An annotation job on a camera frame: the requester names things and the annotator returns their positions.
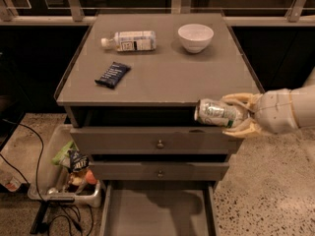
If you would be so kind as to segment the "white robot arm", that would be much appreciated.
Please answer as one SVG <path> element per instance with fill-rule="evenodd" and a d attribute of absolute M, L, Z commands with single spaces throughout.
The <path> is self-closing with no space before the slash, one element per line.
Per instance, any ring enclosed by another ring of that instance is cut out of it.
<path fill-rule="evenodd" d="M 315 85 L 302 88 L 268 90 L 264 93 L 233 93 L 221 101 L 238 105 L 250 116 L 236 128 L 224 129 L 225 135 L 244 139 L 294 133 L 315 126 Z"/>

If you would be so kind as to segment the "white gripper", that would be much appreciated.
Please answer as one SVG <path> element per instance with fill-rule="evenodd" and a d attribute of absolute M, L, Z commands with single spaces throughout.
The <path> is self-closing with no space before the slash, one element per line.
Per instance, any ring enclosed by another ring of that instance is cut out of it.
<path fill-rule="evenodd" d="M 232 93 L 220 99 L 228 117 L 252 117 L 234 128 L 223 129 L 225 135 L 238 139 L 272 134 L 286 134 L 298 129 L 293 115 L 289 89 L 269 90 L 261 93 Z"/>

